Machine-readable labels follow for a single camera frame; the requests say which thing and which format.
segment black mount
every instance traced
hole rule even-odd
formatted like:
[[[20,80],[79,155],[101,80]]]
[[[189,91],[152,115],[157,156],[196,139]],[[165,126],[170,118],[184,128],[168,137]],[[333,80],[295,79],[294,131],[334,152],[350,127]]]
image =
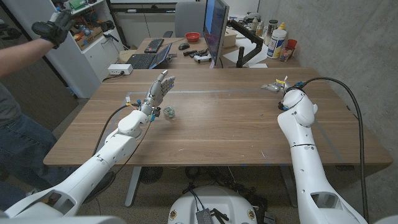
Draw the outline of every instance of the black mount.
[[[245,56],[243,56],[244,47],[239,48],[239,55],[238,55],[238,61],[236,62],[236,68],[242,68],[245,63],[247,63],[250,59],[252,59],[254,56],[256,56],[258,53],[261,52],[263,40],[235,20],[228,21],[227,26],[231,26],[236,31],[240,32],[243,36],[248,38],[252,43],[256,44],[256,48],[250,51]]]

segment robot finger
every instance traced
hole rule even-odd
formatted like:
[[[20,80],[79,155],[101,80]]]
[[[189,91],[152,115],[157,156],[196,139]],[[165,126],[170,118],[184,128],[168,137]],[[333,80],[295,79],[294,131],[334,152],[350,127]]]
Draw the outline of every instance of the robot finger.
[[[162,94],[166,95],[166,93],[168,93],[172,88],[173,88],[174,84],[170,84],[167,87],[162,89]]]
[[[164,88],[165,86],[169,86],[170,84],[173,84],[174,80],[175,77],[166,78],[165,80],[162,81],[162,88]]]
[[[168,72],[169,72],[169,71],[164,70],[164,72],[162,72],[162,73],[157,77],[157,80],[156,80],[156,81],[158,81],[158,82],[163,81],[164,77],[168,74]]]

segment person's arm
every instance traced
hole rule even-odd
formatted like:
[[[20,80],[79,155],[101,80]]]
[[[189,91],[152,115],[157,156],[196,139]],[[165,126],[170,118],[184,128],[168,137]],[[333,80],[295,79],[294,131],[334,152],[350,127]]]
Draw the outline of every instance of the person's arm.
[[[39,38],[0,50],[0,77],[32,65],[53,47],[54,44],[50,41]]]
[[[57,49],[74,22],[70,11],[53,13],[47,22],[35,22],[32,30],[41,38],[0,50],[0,78],[32,65],[52,48]]]

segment red bowl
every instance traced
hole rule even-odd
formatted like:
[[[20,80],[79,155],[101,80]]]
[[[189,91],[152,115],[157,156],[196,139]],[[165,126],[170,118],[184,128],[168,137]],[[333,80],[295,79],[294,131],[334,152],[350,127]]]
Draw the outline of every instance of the red bowl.
[[[185,38],[187,38],[188,42],[196,42],[199,40],[200,34],[196,32],[189,32],[185,34]]]

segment wooden table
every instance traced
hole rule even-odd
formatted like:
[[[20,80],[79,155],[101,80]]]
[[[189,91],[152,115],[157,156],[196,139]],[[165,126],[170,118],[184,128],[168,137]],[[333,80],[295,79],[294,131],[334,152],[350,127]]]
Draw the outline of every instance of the wooden table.
[[[113,111],[131,100],[143,100],[163,70],[135,70],[131,75],[104,82],[64,132],[44,163],[79,166],[87,161]],[[125,205],[132,205],[142,166],[279,166],[292,164],[290,147],[277,123],[282,94],[260,90],[265,83],[289,76],[290,83],[317,77],[311,68],[170,69],[175,87],[161,107],[173,106],[177,118],[163,115],[127,163],[134,166]],[[358,121],[324,81],[311,82],[305,91],[318,105],[313,136],[324,165],[359,164]],[[130,107],[116,115],[107,136]],[[392,162],[390,155],[365,129],[366,164]],[[291,204],[297,206],[294,182],[281,167]]]
[[[142,41],[141,45],[138,47],[136,54],[143,54],[145,48],[148,46],[152,38],[145,38],[144,41]],[[191,51],[191,50],[203,50],[207,48],[207,44],[204,38],[199,38],[198,42],[195,43],[190,43],[190,48],[186,50],[179,50],[178,47],[182,43],[188,43],[186,38],[165,38],[162,47],[160,48],[163,49],[167,44],[173,43],[172,47],[170,49],[170,53],[177,53],[177,58],[173,58],[173,60],[169,63],[162,63],[156,68],[158,69],[171,69],[171,68],[209,68],[210,63],[198,63],[196,62],[193,58],[189,56],[184,56],[183,53],[185,51]],[[230,53],[234,50],[237,50],[238,47],[228,47],[228,48],[223,48],[221,51],[221,54],[227,54]],[[232,61],[228,60],[224,56],[221,56],[221,61],[223,62],[224,68],[229,68],[229,67],[236,67],[236,64],[233,63]],[[271,59],[271,58],[266,58],[265,60],[261,61],[260,63],[266,63],[269,68],[287,68],[287,67],[300,67],[300,63],[292,57],[289,59],[287,62],[281,62],[278,59]]]

